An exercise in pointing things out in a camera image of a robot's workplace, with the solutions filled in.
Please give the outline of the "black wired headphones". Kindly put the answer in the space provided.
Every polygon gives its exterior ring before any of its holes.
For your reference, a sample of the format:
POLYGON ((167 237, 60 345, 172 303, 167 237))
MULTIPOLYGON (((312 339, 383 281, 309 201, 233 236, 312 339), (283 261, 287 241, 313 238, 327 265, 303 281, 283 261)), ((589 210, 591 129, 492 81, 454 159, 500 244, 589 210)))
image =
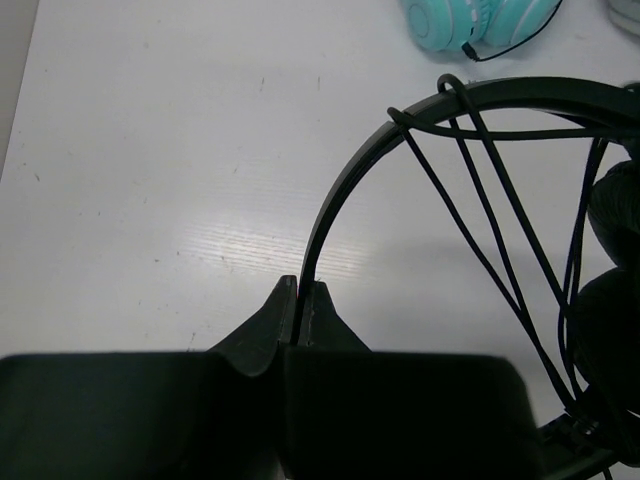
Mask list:
POLYGON ((295 479, 600 479, 639 464, 639 88, 566 77, 466 84, 388 120, 328 193, 298 294, 351 193, 410 154, 426 239, 391 279, 426 317, 480 341, 496 311, 528 336, 562 405, 544 425, 502 356, 284 349, 285 470, 295 479))

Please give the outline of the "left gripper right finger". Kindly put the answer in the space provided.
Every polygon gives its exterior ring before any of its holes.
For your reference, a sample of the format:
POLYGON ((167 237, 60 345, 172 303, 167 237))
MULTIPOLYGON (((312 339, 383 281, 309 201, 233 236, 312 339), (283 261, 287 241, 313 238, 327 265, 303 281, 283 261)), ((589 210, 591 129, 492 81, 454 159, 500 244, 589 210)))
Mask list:
POLYGON ((297 298, 290 344, 328 351, 370 351, 338 315, 328 287, 321 281, 314 281, 297 298))

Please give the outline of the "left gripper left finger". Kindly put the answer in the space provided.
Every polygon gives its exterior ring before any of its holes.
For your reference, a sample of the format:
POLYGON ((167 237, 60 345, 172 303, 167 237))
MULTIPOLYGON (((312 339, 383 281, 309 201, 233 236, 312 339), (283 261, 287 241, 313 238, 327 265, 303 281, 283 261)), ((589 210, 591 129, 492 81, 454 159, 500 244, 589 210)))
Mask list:
POLYGON ((291 337, 297 301, 297 279, 281 276, 265 303, 240 326, 209 349, 248 378, 263 375, 281 343, 291 337))

